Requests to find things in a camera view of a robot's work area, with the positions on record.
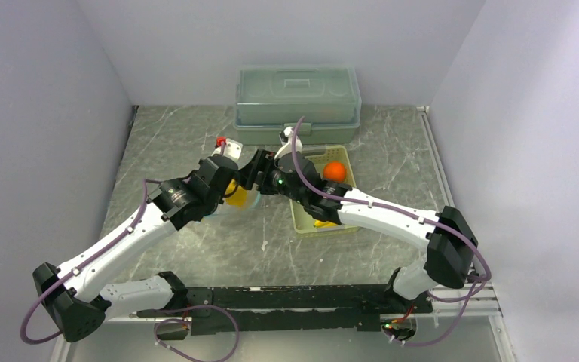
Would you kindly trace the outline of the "clear zip bag blue zipper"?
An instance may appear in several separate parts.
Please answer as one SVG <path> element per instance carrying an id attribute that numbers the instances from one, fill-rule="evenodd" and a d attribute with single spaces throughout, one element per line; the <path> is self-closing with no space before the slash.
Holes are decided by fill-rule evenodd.
<path id="1" fill-rule="evenodd" d="M 246 190 L 233 179 L 225 190 L 222 203 L 207 217 L 235 216 L 253 209 L 259 202 L 260 193 L 255 190 Z"/>

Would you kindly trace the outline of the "yellow bell pepper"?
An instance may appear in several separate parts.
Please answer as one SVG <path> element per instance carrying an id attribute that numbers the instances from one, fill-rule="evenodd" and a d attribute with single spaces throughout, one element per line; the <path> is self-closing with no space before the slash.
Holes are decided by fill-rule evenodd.
<path id="1" fill-rule="evenodd" d="M 239 186 L 237 181 L 233 179 L 225 190 L 223 201 L 231 207 L 244 209 L 250 205 L 250 193 Z"/>

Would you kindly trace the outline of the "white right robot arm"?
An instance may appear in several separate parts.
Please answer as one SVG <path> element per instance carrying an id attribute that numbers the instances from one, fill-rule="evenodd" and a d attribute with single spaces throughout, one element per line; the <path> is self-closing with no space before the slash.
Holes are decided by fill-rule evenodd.
<path id="1" fill-rule="evenodd" d="M 279 156 L 258 149 L 237 180 L 245 189 L 289 198 L 316 221 L 370 229 L 418 249 L 421 257 L 397 269 L 388 281 L 385 302 L 395 313 L 405 312 L 415 298 L 438 285 L 461 289 L 467 282 L 477 241 L 454 207 L 437 213 L 374 198 L 325 177 L 301 152 Z"/>

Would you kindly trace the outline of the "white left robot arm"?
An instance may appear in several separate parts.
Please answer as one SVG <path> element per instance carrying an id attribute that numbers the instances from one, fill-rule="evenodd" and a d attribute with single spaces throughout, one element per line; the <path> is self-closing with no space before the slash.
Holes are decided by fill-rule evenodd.
<path id="1" fill-rule="evenodd" d="M 58 266 L 41 264 L 33 272 L 39 294 L 34 306 L 44 307 L 57 334 L 77 342 L 104 321 L 135 311 L 181 314 L 188 306 L 188 290 L 171 271 L 143 281 L 111 281 L 150 246 L 212 214 L 237 173 L 237 161 L 236 156 L 213 154 L 187 176 L 158 182 L 154 190 L 145 180 L 139 208 L 116 229 Z"/>

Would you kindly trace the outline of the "orange fruit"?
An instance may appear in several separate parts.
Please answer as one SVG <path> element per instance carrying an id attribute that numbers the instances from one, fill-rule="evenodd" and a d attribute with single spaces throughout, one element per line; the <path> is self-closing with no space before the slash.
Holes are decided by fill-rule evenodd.
<path id="1" fill-rule="evenodd" d="M 347 175 L 346 166 L 339 161 L 329 162 L 322 171 L 323 178 L 337 183 L 343 183 L 347 179 Z"/>

